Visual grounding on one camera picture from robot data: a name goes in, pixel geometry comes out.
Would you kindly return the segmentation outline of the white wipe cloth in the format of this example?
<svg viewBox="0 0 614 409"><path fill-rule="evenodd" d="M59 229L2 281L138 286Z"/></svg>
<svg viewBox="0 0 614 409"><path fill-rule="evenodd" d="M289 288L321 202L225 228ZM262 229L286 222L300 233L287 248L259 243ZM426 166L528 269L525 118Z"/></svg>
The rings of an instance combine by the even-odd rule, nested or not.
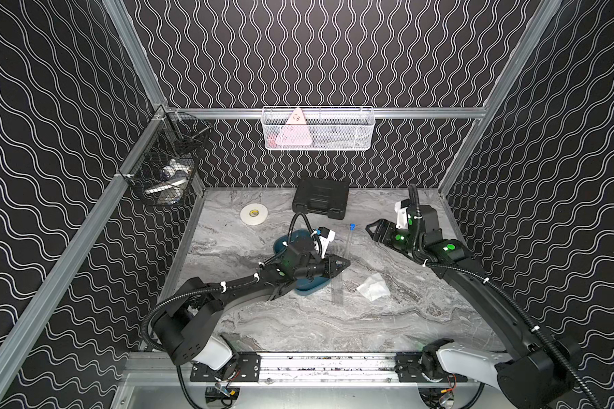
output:
<svg viewBox="0 0 614 409"><path fill-rule="evenodd" d="M356 290L370 302L388 297L391 294L381 274L371 275Z"/></svg>

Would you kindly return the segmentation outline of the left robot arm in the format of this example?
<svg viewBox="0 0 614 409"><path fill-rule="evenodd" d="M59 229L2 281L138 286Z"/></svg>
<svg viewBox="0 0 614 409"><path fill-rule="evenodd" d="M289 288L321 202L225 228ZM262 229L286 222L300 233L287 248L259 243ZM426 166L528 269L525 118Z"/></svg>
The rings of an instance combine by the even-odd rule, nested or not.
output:
<svg viewBox="0 0 614 409"><path fill-rule="evenodd" d="M282 298L300 281L339 276L351 261L327 252L322 237L330 233L327 228L312 228L305 213L294 214L282 249L260 262L253 274L213 283L194 277L151 308L142 323L145 343L167 353L177 368L191 363L228 373L235 362L234 349L214 335L222 316Z"/></svg>

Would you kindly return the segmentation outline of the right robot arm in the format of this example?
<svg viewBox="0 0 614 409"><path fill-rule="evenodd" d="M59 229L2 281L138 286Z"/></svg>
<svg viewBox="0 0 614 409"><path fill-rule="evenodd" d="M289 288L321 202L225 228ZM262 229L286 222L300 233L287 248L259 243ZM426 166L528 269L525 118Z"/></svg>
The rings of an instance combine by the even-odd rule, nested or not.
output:
<svg viewBox="0 0 614 409"><path fill-rule="evenodd" d="M517 408L546 408L580 388L590 405L602 406L578 370L581 348L537 323L486 273L460 240L443 236L438 213L423 206L416 186L395 204L397 220L366 226L371 239L407 257L455 288L483 317L504 346L501 352L469 348L451 338L426 345L418 361L398 363L399 376L417 373L430 382L470 378L479 389L500 391Z"/></svg>

